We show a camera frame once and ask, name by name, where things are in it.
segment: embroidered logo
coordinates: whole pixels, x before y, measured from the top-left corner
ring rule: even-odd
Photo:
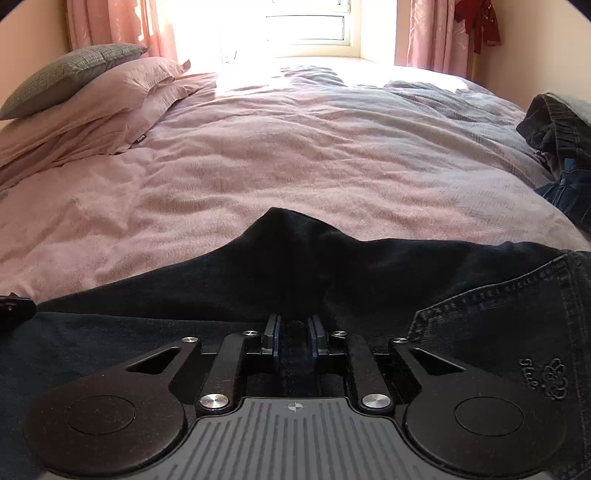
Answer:
[[[521,365],[521,372],[523,373],[525,384],[528,388],[533,388],[535,390],[540,383],[534,379],[535,369],[531,358],[519,360],[519,364]]]
[[[528,388],[537,390],[539,387],[552,400],[564,400],[567,397],[569,381],[560,358],[554,358],[540,369],[541,381],[536,379],[536,367],[531,358],[520,359],[519,365]]]
[[[566,398],[569,381],[564,374],[565,368],[560,358],[555,358],[544,367],[542,372],[544,384],[542,388],[552,400],[564,400]]]

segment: crosshair symbol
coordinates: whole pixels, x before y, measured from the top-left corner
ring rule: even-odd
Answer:
[[[298,402],[296,402],[296,401],[295,401],[295,402],[293,402],[293,403],[290,403],[290,404],[287,406],[287,408],[289,408],[291,411],[299,411],[299,410],[301,410],[302,408],[305,408],[305,406],[303,406],[301,403],[298,403]]]

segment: pillow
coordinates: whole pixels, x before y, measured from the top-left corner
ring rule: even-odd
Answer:
[[[25,80],[0,108],[0,120],[20,118],[65,102],[107,70],[140,58],[148,49],[130,43],[74,50]]]
[[[69,100],[0,130],[0,167],[69,130],[140,108],[153,88],[184,73],[183,65],[162,57],[132,60],[104,72]]]
[[[91,155],[122,153],[146,133],[176,101],[204,87],[215,87],[212,75],[185,77],[155,88],[144,104],[99,118],[53,137],[0,167],[0,192],[48,168]]]

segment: wall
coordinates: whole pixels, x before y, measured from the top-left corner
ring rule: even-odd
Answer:
[[[363,0],[361,58],[406,65],[411,0]]]
[[[504,44],[484,47],[475,80],[527,109],[551,90],[591,102],[591,22],[566,0],[493,0]]]
[[[0,23],[0,103],[23,80],[69,51],[66,0],[24,0]],[[7,122],[0,122],[2,128]]]

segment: pink curtain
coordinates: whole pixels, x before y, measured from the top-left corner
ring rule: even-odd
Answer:
[[[67,0],[72,49],[102,43],[150,47],[151,57],[177,60],[166,0]]]
[[[411,0],[409,67],[466,77],[470,37],[454,20],[458,0]]]

